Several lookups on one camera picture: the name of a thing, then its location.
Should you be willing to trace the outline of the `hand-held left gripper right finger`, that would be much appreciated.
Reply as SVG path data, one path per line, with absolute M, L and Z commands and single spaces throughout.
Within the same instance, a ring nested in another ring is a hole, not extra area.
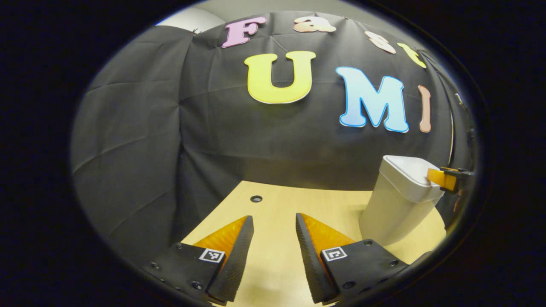
M 296 214 L 295 231 L 314 303 L 348 301 L 408 267 L 376 241 L 355 241 L 308 214 Z

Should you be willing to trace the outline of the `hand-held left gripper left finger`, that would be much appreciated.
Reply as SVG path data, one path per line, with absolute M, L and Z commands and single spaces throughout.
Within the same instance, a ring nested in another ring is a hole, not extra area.
M 197 243 L 174 243 L 143 270 L 197 301 L 226 304 L 235 300 L 253 234 L 253 218 L 246 215 Z

